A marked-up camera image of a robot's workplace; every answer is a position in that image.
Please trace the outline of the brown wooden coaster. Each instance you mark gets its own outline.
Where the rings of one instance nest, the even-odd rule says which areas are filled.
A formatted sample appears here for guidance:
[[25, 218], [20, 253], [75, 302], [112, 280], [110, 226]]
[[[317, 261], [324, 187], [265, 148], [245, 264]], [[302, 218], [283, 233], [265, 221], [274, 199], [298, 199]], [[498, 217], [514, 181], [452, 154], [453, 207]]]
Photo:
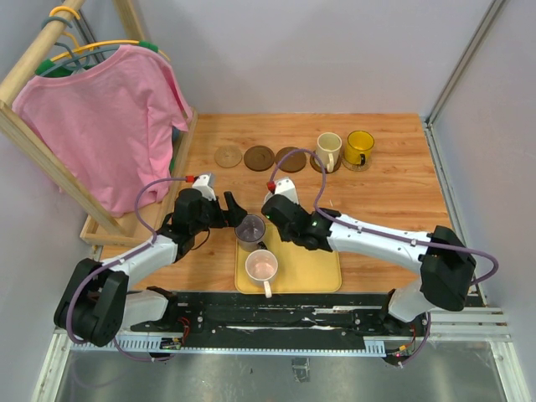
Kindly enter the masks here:
[[311, 166], [318, 172], [325, 171], [327, 174], [335, 173], [342, 164], [342, 157], [339, 150], [334, 152], [327, 152], [318, 148], [314, 152], [320, 159], [322, 164], [318, 163], [316, 157], [310, 157]]
[[276, 163], [285, 173], [297, 173], [306, 166], [307, 155], [304, 152], [293, 153], [295, 150], [296, 147], [283, 147], [276, 154]]
[[244, 155], [245, 166], [255, 172], [268, 170], [273, 166], [274, 161], [274, 152], [266, 146], [250, 147]]

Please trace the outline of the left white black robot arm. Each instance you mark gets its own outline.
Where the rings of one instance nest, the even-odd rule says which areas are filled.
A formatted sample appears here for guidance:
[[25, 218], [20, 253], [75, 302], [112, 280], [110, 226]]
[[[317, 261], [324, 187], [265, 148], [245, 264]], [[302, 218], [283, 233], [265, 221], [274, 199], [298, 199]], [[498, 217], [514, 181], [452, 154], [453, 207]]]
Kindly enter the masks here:
[[133, 285], [154, 271], [181, 260], [194, 247], [195, 237], [212, 229], [235, 228], [247, 216], [231, 192], [227, 209], [195, 188], [179, 192], [174, 210], [162, 226], [139, 246], [113, 260], [85, 258], [76, 265], [54, 313], [54, 324], [75, 343], [103, 347], [120, 331]]

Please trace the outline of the cream white mug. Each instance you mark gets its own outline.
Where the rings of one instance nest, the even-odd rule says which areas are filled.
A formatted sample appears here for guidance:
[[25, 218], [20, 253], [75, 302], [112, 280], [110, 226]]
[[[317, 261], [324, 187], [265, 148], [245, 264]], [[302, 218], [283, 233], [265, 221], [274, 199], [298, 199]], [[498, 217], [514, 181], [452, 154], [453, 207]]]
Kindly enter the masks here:
[[335, 170], [342, 145], [341, 137], [334, 132], [324, 132], [317, 138], [315, 153], [328, 173]]

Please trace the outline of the yellow transparent cup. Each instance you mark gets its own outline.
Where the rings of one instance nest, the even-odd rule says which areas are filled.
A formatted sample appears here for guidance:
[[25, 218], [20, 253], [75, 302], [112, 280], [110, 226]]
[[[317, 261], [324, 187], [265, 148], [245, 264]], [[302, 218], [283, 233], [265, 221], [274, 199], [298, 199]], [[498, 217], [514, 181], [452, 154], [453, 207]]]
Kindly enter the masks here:
[[374, 137], [367, 131], [352, 131], [344, 148], [344, 160], [350, 165], [363, 167], [370, 159]]

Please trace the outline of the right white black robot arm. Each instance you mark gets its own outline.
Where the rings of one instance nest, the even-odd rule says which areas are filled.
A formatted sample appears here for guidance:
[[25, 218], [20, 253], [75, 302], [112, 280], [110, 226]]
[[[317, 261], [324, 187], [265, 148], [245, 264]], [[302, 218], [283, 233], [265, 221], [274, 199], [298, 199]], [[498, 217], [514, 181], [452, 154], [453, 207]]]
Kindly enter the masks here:
[[268, 196], [261, 213], [285, 242], [307, 250], [366, 255], [416, 273], [415, 281], [394, 290], [379, 314], [381, 328], [390, 335], [400, 334], [410, 321], [435, 307], [459, 312], [466, 304], [476, 261], [447, 227], [438, 225], [431, 233], [404, 232], [331, 209], [308, 213], [280, 194]]

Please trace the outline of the woven rattan coaster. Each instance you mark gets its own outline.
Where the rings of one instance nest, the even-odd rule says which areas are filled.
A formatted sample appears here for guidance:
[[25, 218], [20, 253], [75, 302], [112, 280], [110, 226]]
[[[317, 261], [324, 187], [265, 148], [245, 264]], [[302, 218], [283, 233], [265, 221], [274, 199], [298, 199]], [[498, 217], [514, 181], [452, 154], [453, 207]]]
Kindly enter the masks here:
[[370, 158], [367, 157], [364, 153], [359, 153], [358, 163], [353, 164], [347, 160], [346, 157], [343, 157], [342, 164], [345, 168], [353, 172], [362, 172], [366, 171], [370, 167]]
[[214, 153], [214, 160], [222, 168], [233, 168], [241, 162], [242, 152], [236, 146], [222, 146]]

